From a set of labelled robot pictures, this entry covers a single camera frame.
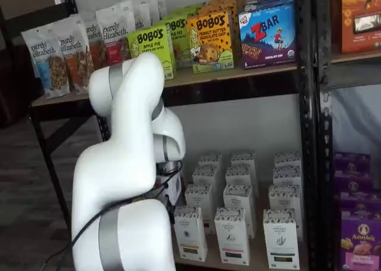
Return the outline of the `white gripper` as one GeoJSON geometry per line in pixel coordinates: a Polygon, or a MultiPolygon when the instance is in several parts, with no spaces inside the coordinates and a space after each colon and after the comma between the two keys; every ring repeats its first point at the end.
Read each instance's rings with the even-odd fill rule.
{"type": "Polygon", "coordinates": [[[154,197],[164,205],[174,206],[182,191],[182,162],[170,161],[157,164],[154,197]]]}

